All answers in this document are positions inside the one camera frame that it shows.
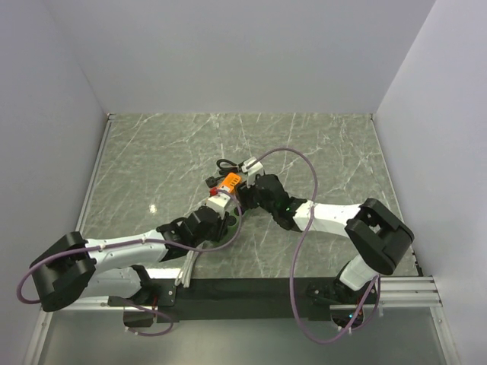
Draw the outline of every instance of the gray marble surface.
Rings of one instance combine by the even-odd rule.
[[[215,174],[218,158],[240,162],[278,146],[310,158],[320,181],[318,202],[346,205],[373,197],[399,214],[369,115],[120,114],[110,127],[84,236],[128,236],[186,216],[208,196],[205,178]],[[279,152],[263,164],[291,195],[311,196],[311,173],[297,155]],[[201,255],[194,277],[287,277],[298,238],[263,210],[251,211],[239,240],[229,249]],[[335,276],[356,254],[348,239],[312,232],[296,274]],[[152,267],[182,263],[183,258]],[[395,275],[417,275],[412,252]]]

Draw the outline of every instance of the orange component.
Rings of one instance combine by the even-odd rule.
[[[218,186],[218,189],[226,190],[227,192],[233,194],[235,193],[235,186],[242,180],[240,176],[236,173],[229,173],[227,177]]]

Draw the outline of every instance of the small black part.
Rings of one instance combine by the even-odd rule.
[[[226,211],[223,220],[221,220],[220,227],[218,228],[218,233],[215,237],[216,242],[219,242],[228,232],[228,217],[230,217],[230,214]]]
[[[184,242],[180,233],[180,226],[178,223],[182,222],[186,218],[178,218],[169,224],[163,224],[156,228],[156,231],[162,234],[165,240],[173,241],[181,244],[191,246],[191,242]],[[167,246],[166,255],[162,258],[162,262],[177,259],[185,256],[188,253],[187,249],[181,249],[180,247]]]
[[[147,312],[124,311],[123,324],[131,329],[148,328],[154,323],[154,315]]]
[[[215,240],[220,223],[220,215],[210,207],[203,205],[181,223],[182,238],[185,242],[197,242],[196,246],[204,240]]]
[[[350,322],[351,316],[353,316],[353,313],[355,311],[351,309],[334,309],[331,313],[332,321],[344,328],[348,323]],[[352,323],[352,328],[359,327],[362,323],[364,322],[364,313],[362,312],[357,316],[355,321]]]
[[[240,182],[235,186],[235,192],[237,200],[240,203],[240,207],[242,208],[242,212],[248,209],[255,209],[259,207],[257,202],[254,200],[254,186],[251,186],[249,188],[246,182]]]
[[[68,233],[33,261],[30,267],[56,253],[82,248],[86,242],[79,232]],[[93,276],[95,263],[96,260],[83,252],[59,258],[36,270],[32,279],[43,310],[53,312],[75,302]]]
[[[164,283],[156,283],[160,288],[160,294],[158,297],[158,306],[167,308],[169,306],[174,306],[176,303],[176,292],[177,287],[174,285],[174,281]]]
[[[414,240],[412,231],[381,202],[368,198],[345,231],[365,263],[382,275],[391,275]],[[371,227],[379,226],[377,232]]]
[[[208,179],[205,180],[205,183],[206,186],[211,189],[218,185],[218,180],[215,177],[210,176]]]
[[[132,295],[129,300],[133,303],[142,305],[143,303],[154,301],[154,298],[159,298],[161,295],[160,285],[156,285],[152,280],[145,267],[142,265],[132,265],[137,275],[140,277],[141,289]]]
[[[203,241],[218,241],[221,231],[222,219],[213,209],[203,205],[193,211],[187,218],[177,218],[169,224],[156,228],[165,240],[182,243],[186,246],[197,247]],[[161,261],[177,259],[188,253],[187,249],[168,246],[167,253]]]
[[[237,224],[237,218],[234,215],[229,216],[228,219],[227,219],[227,225],[229,227],[232,227],[235,224]]]
[[[299,232],[294,222],[296,210],[306,202],[306,199],[290,197],[284,190],[279,178],[276,175],[264,175],[256,179],[253,198],[256,203],[268,211],[274,221],[285,230]]]

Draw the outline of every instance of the white connector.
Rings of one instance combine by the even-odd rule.
[[[230,204],[230,199],[229,196],[218,193],[206,199],[206,206],[216,211],[223,218]]]
[[[249,187],[255,183],[257,175],[262,176],[264,174],[264,166],[260,162],[255,163],[252,167],[248,167],[256,160],[255,157],[251,157],[247,161],[244,161],[242,165],[242,172],[247,175],[247,186]]]

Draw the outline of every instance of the wire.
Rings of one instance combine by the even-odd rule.
[[[311,161],[306,156],[304,156],[304,154],[302,154],[300,151],[297,151],[294,148],[290,148],[290,147],[273,148],[272,150],[267,151],[265,154],[263,154],[262,156],[260,156],[259,158],[257,158],[254,162],[252,162],[248,166],[248,168],[251,168],[257,162],[260,162],[261,160],[263,160],[264,158],[266,158],[270,154],[273,154],[274,152],[278,152],[278,151],[289,151],[289,152],[293,152],[293,153],[297,154],[298,156],[300,156],[307,163],[307,165],[309,166],[309,168],[311,170],[311,173],[313,174],[313,180],[314,180],[314,189],[313,189],[313,194],[311,196],[312,204],[311,204],[311,208],[310,208],[310,220],[307,222],[307,225],[304,228],[303,233],[301,234],[301,237],[300,237],[300,239],[298,241],[298,245],[296,246],[296,250],[294,251],[294,255],[293,255],[293,258],[292,258],[292,261],[291,261],[291,270],[289,271],[289,296],[291,298],[291,309],[292,309],[292,313],[293,313],[294,319],[296,321],[296,324],[298,325],[299,329],[303,332],[303,334],[307,338],[309,338],[311,341],[313,341],[313,342],[315,342],[317,344],[332,344],[333,342],[335,342],[336,340],[338,340],[339,338],[341,338],[352,327],[352,324],[357,319],[358,314],[359,314],[362,306],[364,305],[364,303],[365,303],[365,301],[367,299],[368,294],[372,291],[372,288],[374,287],[374,284],[378,280],[379,277],[376,276],[374,279],[372,279],[371,283],[367,287],[367,290],[365,291],[364,295],[362,296],[362,298],[360,300],[360,303],[357,305],[357,309],[355,310],[353,316],[350,318],[349,322],[342,329],[342,331],[340,331],[335,337],[330,338],[330,339],[326,339],[326,340],[317,338],[306,327],[306,325],[303,323],[303,321],[299,317],[298,305],[296,303],[296,293],[295,293],[295,289],[294,289],[294,271],[296,269],[296,263],[298,261],[299,251],[301,250],[301,247],[303,246],[304,239],[306,238],[306,235],[309,232],[309,230],[311,228],[311,225],[313,224],[313,220],[314,220],[314,204],[315,204],[314,202],[316,200],[317,193],[318,193],[318,177],[317,177],[317,172],[314,169],[313,164],[311,163]]]
[[[369,315],[369,317],[367,317],[365,319],[365,321],[363,321],[362,324],[358,325],[355,328],[352,328],[352,331],[357,331],[358,329],[365,327],[365,325],[367,325],[372,320],[372,318],[374,317],[374,314],[377,311],[377,308],[379,307],[379,303],[380,303],[380,275],[377,278],[377,299],[375,300],[374,308],[372,309],[372,312]]]
[[[238,173],[240,167],[233,161],[227,160],[226,158],[221,158],[216,161],[216,166],[220,169],[218,173],[220,176],[226,176],[229,173]]]
[[[239,217],[242,217],[242,208],[240,207],[240,204],[239,204],[237,198],[235,198],[232,194],[226,192],[225,190],[220,190],[219,189],[217,191],[220,192],[220,193],[222,193],[222,194],[228,195],[232,199],[232,201],[237,206],[237,211],[238,211]],[[241,229],[242,229],[242,220],[239,219],[238,220],[237,231],[228,240],[228,242],[226,242],[225,244],[223,244],[221,246],[214,247],[212,249],[200,249],[200,248],[197,248],[197,247],[186,246],[186,245],[183,245],[181,243],[177,243],[177,242],[173,242],[173,241],[159,240],[159,239],[156,239],[156,238],[147,238],[146,240],[139,239],[139,240],[130,240],[130,241],[125,241],[125,242],[120,242],[120,243],[111,243],[109,245],[106,245],[104,247],[104,249],[115,249],[115,248],[118,248],[118,247],[138,245],[140,243],[162,243],[164,245],[180,247],[181,249],[187,249],[188,251],[193,251],[193,252],[214,252],[214,251],[218,251],[220,249],[224,249],[224,248],[230,246],[240,236]],[[53,262],[53,261],[55,261],[57,259],[60,259],[62,257],[76,255],[76,254],[79,254],[79,253],[97,251],[99,249],[102,249],[102,247],[101,246],[93,246],[93,247],[83,247],[83,248],[80,248],[80,249],[70,249],[68,251],[59,252],[59,253],[56,253],[56,254],[51,255],[49,257],[46,257],[45,259],[40,260],[35,265],[32,265],[29,268],[29,270],[27,270],[27,273],[22,277],[22,279],[18,283],[17,290],[16,290],[17,299],[19,301],[21,301],[22,303],[25,303],[25,304],[38,304],[38,303],[40,303],[40,300],[39,299],[38,300],[31,300],[31,299],[27,299],[26,297],[24,297],[24,295],[22,295],[22,287],[24,286],[25,281],[27,281],[27,279],[36,270],[38,270],[41,266],[47,265],[47,264],[49,264],[49,263],[51,263],[51,262]],[[165,335],[166,333],[168,333],[173,328],[173,326],[174,326],[173,320],[167,314],[164,314],[164,313],[159,312],[157,310],[152,310],[152,309],[144,308],[143,306],[139,306],[139,305],[133,303],[131,300],[128,300],[128,299],[125,299],[125,298],[120,298],[120,299],[122,299],[122,301],[125,304],[129,305],[129,306],[133,306],[134,308],[140,309],[141,311],[144,311],[144,312],[147,312],[147,313],[155,314],[156,316],[160,316],[160,317],[162,317],[164,319],[169,320],[169,322],[170,322],[169,327],[166,328],[165,330],[163,330],[162,332],[157,332],[157,333],[143,333],[143,332],[137,332],[136,330],[132,330],[132,328],[129,328],[128,330],[130,332],[132,332],[134,334],[137,334],[139,336],[154,337],[154,336]]]
[[[199,244],[199,248],[203,248],[205,243]],[[183,267],[180,269],[180,272],[176,276],[176,280],[174,281],[174,285],[177,287],[179,284],[183,284],[183,287],[189,287],[191,282],[191,275],[193,273],[194,265],[196,263],[197,258],[201,255],[200,252],[189,251],[186,254],[186,260],[184,260]]]

